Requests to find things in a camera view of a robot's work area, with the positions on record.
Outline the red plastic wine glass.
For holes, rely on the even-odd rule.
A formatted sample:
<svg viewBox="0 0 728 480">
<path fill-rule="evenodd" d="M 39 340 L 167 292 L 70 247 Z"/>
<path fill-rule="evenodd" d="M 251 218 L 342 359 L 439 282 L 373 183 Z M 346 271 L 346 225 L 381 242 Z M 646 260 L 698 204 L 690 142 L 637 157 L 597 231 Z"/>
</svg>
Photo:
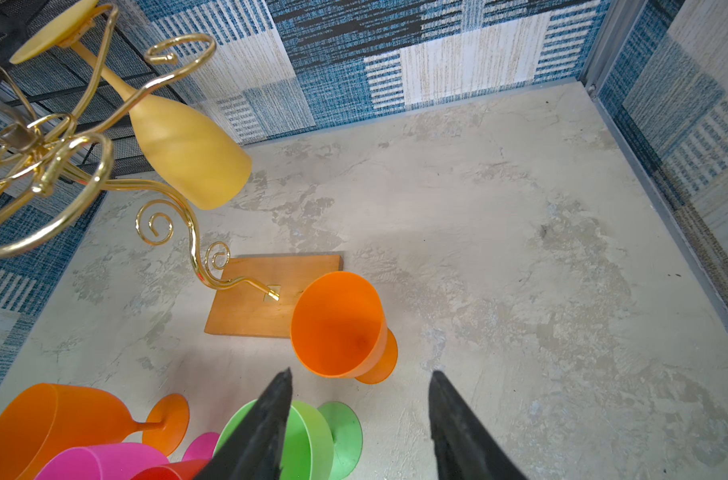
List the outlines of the red plastic wine glass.
<svg viewBox="0 0 728 480">
<path fill-rule="evenodd" d="M 153 466 L 135 475 L 132 480 L 192 480 L 209 463 L 198 459 Z"/>
</svg>

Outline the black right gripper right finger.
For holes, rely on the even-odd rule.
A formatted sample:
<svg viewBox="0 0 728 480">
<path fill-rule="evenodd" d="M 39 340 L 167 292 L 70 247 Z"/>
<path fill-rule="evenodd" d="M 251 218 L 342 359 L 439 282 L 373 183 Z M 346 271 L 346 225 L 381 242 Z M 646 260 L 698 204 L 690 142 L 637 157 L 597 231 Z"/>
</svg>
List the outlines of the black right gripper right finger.
<svg viewBox="0 0 728 480">
<path fill-rule="evenodd" d="M 433 372 L 428 398 L 439 479 L 526 479 L 443 371 Z"/>
</svg>

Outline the orange front wine glass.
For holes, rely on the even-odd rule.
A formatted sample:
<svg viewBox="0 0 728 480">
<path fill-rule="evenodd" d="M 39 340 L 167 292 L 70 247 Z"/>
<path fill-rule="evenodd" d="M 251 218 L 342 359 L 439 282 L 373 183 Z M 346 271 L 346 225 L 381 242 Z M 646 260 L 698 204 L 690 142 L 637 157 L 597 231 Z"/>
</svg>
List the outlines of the orange front wine glass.
<svg viewBox="0 0 728 480">
<path fill-rule="evenodd" d="M 0 415 L 0 479 L 32 479 L 58 454 L 73 448 L 142 443 L 172 454 L 186 436 L 190 407 L 170 394 L 144 422 L 133 419 L 117 396 L 92 387 L 40 383 L 19 394 Z"/>
</svg>

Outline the orange back wine glass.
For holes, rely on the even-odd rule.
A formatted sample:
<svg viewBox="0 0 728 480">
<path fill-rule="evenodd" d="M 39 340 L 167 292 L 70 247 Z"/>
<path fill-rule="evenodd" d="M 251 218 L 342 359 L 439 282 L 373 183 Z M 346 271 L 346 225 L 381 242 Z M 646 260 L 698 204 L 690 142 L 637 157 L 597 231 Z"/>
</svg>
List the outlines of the orange back wine glass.
<svg viewBox="0 0 728 480">
<path fill-rule="evenodd" d="M 364 277 L 337 271 L 315 280 L 300 296 L 290 324 L 300 362 L 325 378 L 385 381 L 398 362 L 380 296 Z"/>
</svg>

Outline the green plastic wine glass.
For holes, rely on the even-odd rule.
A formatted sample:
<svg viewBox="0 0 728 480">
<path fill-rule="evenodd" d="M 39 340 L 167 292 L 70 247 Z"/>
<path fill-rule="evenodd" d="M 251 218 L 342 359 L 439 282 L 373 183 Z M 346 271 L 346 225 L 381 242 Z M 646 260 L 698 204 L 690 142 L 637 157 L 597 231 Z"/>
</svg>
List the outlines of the green plastic wine glass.
<svg viewBox="0 0 728 480">
<path fill-rule="evenodd" d="M 225 445 L 257 400 L 241 407 L 221 432 L 214 455 Z M 345 479 L 363 451 L 360 420 L 348 405 L 331 401 L 319 407 L 291 402 L 279 479 Z"/>
</svg>

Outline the orange wine glass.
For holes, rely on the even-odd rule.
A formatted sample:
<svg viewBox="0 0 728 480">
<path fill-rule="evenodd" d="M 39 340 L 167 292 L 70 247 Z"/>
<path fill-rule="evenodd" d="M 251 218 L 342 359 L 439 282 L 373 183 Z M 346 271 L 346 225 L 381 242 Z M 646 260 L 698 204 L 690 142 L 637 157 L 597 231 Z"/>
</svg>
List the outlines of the orange wine glass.
<svg viewBox="0 0 728 480">
<path fill-rule="evenodd" d="M 117 396 L 92 387 L 40 383 L 19 394 L 0 415 L 0 479 L 32 479 L 58 454 L 73 448 L 142 443 L 172 454 L 186 436 L 190 407 L 170 394 L 144 422 L 133 419 Z"/>
<path fill-rule="evenodd" d="M 380 296 L 364 277 L 337 271 L 315 280 L 300 296 L 290 324 L 300 362 L 325 378 L 385 381 L 398 362 Z"/>
</svg>

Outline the yellow plastic wine glass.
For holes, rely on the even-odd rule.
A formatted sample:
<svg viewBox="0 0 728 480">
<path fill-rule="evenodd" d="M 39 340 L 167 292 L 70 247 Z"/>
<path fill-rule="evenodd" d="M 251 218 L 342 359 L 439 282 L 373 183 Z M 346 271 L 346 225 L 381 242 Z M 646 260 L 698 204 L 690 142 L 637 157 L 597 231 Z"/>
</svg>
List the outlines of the yellow plastic wine glass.
<svg viewBox="0 0 728 480">
<path fill-rule="evenodd" d="M 208 34 L 193 33 L 152 46 L 145 59 L 154 64 L 175 64 L 173 47 L 204 43 L 191 62 L 148 81 L 136 89 L 105 66 L 119 10 L 112 4 L 79 1 L 27 40 L 11 57 L 22 64 L 54 46 L 73 50 L 93 68 L 93 76 L 107 83 L 124 100 L 109 119 L 94 127 L 110 128 L 128 115 L 142 153 L 154 170 L 201 210 L 213 210 L 231 201 L 252 174 L 252 159 L 218 124 L 196 109 L 154 92 L 202 67 L 216 51 Z"/>
</svg>

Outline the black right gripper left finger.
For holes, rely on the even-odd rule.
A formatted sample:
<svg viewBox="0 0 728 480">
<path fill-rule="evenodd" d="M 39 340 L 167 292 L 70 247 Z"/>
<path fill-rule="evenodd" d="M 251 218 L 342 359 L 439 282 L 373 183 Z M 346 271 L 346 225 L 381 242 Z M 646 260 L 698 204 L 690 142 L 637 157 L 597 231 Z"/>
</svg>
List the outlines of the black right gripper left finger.
<svg viewBox="0 0 728 480">
<path fill-rule="evenodd" d="M 195 479 L 279 479 L 289 419 L 292 372 L 279 372 L 224 446 Z"/>
</svg>

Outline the pink plastic wine glass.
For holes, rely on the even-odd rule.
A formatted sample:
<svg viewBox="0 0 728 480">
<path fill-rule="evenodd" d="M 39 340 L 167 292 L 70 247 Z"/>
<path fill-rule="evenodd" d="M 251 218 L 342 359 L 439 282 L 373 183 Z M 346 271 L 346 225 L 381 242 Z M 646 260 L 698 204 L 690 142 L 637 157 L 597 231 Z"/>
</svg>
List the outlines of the pink plastic wine glass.
<svg viewBox="0 0 728 480">
<path fill-rule="evenodd" d="M 207 432 L 197 437 L 182 461 L 210 461 L 220 435 Z M 51 460 L 36 479 L 132 479 L 153 466 L 169 464 L 159 450 L 141 443 L 118 443 L 74 447 Z"/>
</svg>

